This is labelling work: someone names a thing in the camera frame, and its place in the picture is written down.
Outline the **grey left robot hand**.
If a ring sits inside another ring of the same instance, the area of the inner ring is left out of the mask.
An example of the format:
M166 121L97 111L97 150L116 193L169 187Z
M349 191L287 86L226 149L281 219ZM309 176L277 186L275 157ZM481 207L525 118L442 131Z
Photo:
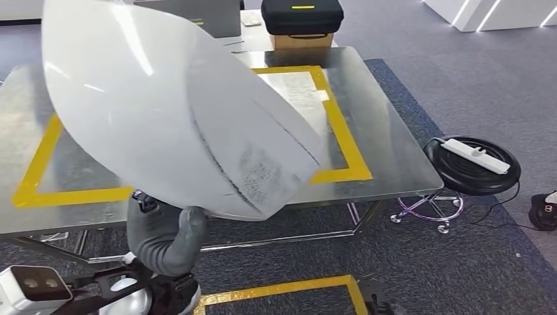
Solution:
M164 276L188 274L207 234L206 211L179 208L136 190L128 203L127 243L151 271Z

